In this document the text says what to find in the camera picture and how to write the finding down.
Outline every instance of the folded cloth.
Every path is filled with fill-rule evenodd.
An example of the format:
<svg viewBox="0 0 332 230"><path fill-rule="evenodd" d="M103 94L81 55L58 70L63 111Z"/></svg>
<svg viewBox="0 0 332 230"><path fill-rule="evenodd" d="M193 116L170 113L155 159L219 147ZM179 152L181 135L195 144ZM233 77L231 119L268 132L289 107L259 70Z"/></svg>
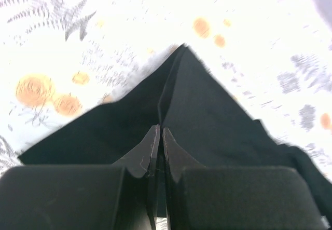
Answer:
<svg viewBox="0 0 332 230"><path fill-rule="evenodd" d="M183 45L123 99L96 107L19 158L24 164L111 164L156 124L168 127L177 143L207 167L296 169L332 222L332 184L311 159L297 147L277 145Z"/></svg>

